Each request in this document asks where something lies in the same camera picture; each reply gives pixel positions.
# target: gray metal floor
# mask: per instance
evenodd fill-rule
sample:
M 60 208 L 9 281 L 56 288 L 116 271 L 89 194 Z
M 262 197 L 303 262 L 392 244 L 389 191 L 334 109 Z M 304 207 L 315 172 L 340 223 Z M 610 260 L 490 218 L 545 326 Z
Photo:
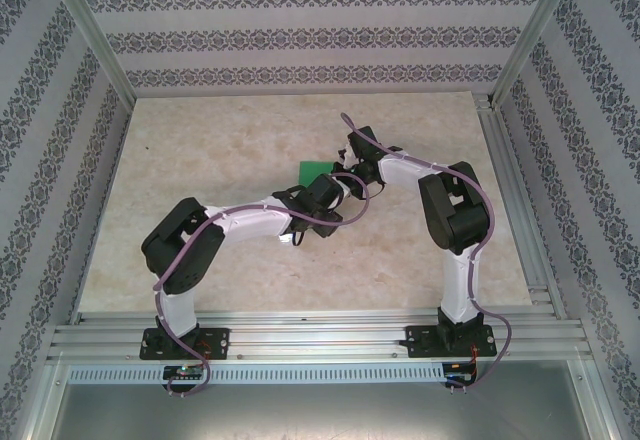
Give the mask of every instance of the gray metal floor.
M 503 363 L 477 392 L 439 384 L 211 386 L 179 399 L 161 386 L 68 385 L 60 440 L 588 438 L 565 362 Z

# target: green object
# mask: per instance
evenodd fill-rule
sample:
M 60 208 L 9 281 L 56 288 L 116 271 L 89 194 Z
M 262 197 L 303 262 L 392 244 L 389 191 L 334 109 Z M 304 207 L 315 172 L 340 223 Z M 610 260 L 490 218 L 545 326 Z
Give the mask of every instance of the green object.
M 318 175 L 331 173 L 333 162 L 300 162 L 298 183 L 303 187 L 311 185 Z

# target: robotic arm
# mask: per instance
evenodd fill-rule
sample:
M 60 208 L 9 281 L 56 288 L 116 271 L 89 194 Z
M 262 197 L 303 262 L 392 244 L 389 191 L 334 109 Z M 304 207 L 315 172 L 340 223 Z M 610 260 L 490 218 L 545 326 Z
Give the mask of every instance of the robotic arm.
M 375 141 L 370 127 L 363 127 L 360 132 Z M 459 340 L 482 328 L 483 315 L 474 307 L 467 288 L 471 252 L 485 238 L 489 227 L 489 216 L 482 198 L 451 174 L 405 160 L 405 152 L 397 147 L 391 150 L 399 157 L 385 153 L 355 132 L 348 136 L 348 140 L 346 148 L 339 152 L 341 161 L 334 164 L 333 174 L 318 176 L 309 187 L 297 186 L 275 192 L 251 204 L 251 207 L 205 207 L 194 198 L 186 198 L 145 239 L 142 252 L 149 270 L 158 277 L 165 276 L 170 264 L 183 255 L 157 293 L 157 302 L 160 302 L 164 314 L 162 320 L 182 341 L 195 341 L 197 335 L 193 332 L 197 331 L 198 324 L 194 311 L 194 288 L 223 243 L 302 233 L 307 229 L 314 230 L 323 238 L 328 237 L 342 221 L 335 209 L 349 196 L 367 197 L 366 185 L 374 182 L 383 186 L 400 185 L 419 193 L 429 233 L 444 251 L 445 288 L 437 326 L 442 350 L 451 355 L 458 354 L 461 351 L 456 348 Z M 449 168 L 478 183 L 468 163 L 460 162 Z M 458 200 L 457 203 L 452 203 L 452 197 Z M 184 237 L 194 235 L 214 216 L 219 218 L 209 222 L 186 253 L 181 253 L 185 246 Z M 479 255 L 476 254 L 473 291 L 477 291 L 478 261 Z M 158 322 L 158 327 L 163 330 L 161 322 Z M 464 350 L 468 352 L 467 345 L 464 345 Z

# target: perforated metal strip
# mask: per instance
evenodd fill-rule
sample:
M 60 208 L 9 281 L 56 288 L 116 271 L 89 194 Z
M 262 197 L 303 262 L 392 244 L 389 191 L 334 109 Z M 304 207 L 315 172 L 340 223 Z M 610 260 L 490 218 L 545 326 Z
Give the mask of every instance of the perforated metal strip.
M 73 366 L 72 385 L 145 385 L 163 383 L 164 365 Z M 444 381 L 441 363 L 358 365 L 216 365 L 211 383 L 220 385 L 415 383 Z M 177 380 L 177 383 L 198 383 Z

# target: marble surface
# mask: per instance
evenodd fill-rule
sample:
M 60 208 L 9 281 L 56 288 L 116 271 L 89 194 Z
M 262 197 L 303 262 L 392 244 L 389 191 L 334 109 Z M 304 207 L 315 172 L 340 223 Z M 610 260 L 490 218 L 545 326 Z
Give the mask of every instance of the marble surface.
M 80 311 L 153 311 L 140 245 L 184 197 L 204 205 L 262 199 L 297 183 L 299 162 L 334 161 L 347 127 L 438 163 L 471 163 L 496 210 L 483 252 L 479 299 L 530 299 L 470 93 L 304 95 L 138 100 Z M 372 193 L 378 190 L 372 186 Z M 355 215 L 348 199 L 339 212 Z M 196 309 L 231 311 L 435 307 L 442 251 L 427 232 L 418 196 L 388 187 L 358 223 L 300 247 L 278 238 L 224 246 L 197 287 Z

